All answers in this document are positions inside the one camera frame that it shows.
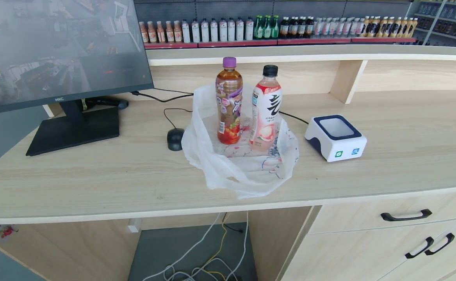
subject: computer mouse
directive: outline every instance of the computer mouse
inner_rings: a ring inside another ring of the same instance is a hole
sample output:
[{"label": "computer mouse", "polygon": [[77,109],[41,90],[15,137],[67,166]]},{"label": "computer mouse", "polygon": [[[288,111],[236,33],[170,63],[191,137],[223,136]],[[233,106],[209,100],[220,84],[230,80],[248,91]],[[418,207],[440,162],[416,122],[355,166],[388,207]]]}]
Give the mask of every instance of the computer mouse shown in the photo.
[{"label": "computer mouse", "polygon": [[185,130],[181,128],[174,128],[167,132],[167,148],[172,151],[180,151],[183,149],[181,146],[181,139],[183,138]]}]

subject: computer monitor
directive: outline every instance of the computer monitor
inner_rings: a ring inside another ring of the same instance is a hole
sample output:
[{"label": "computer monitor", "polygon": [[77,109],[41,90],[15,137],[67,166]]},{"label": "computer monitor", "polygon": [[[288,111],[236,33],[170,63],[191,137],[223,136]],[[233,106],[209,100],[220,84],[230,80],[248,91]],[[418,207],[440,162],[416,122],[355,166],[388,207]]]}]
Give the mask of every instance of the computer monitor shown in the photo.
[{"label": "computer monitor", "polygon": [[153,88],[133,0],[0,0],[0,112],[60,103],[27,155],[119,135],[117,108],[76,100]]}]

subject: purple bottle cap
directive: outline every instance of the purple bottle cap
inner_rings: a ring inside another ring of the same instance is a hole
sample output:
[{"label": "purple bottle cap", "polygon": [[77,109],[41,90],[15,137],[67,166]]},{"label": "purple bottle cap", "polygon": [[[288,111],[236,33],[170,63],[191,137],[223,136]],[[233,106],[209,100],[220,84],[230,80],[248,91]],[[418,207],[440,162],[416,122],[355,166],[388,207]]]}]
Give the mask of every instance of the purple bottle cap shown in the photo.
[{"label": "purple bottle cap", "polygon": [[226,69],[234,69],[237,67],[237,59],[235,57],[223,57],[223,67]]}]

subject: light wood countertop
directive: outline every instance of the light wood countertop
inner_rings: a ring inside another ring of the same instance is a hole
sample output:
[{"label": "light wood countertop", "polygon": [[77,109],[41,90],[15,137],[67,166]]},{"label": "light wood countertop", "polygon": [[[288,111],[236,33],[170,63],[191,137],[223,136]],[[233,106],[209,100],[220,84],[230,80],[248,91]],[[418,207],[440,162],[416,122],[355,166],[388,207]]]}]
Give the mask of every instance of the light wood countertop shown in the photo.
[{"label": "light wood countertop", "polygon": [[237,57],[238,64],[258,62],[318,62],[325,60],[455,60],[456,48],[444,46],[337,44],[146,50],[150,66],[220,64]]},{"label": "light wood countertop", "polygon": [[[298,136],[293,177],[266,197],[238,200],[209,190],[183,152],[169,151],[166,107],[192,100],[134,101],[121,111],[121,136],[37,157],[34,132],[0,159],[0,224],[76,222],[319,205],[339,199],[456,187],[456,91],[361,92],[344,105],[329,94],[286,95],[281,110],[303,119],[343,114],[365,136],[364,155],[327,163]],[[191,114],[170,110],[180,128]]]}]

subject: pegboard wall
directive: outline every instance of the pegboard wall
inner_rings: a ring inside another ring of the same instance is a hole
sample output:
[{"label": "pegboard wall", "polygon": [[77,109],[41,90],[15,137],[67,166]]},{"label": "pegboard wall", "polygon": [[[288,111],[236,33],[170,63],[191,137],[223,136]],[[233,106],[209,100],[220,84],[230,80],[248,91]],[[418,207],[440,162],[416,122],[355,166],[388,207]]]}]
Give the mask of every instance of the pegboard wall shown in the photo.
[{"label": "pegboard wall", "polygon": [[194,18],[238,18],[256,15],[363,18],[405,16],[409,0],[135,0],[139,21],[175,21]]}]

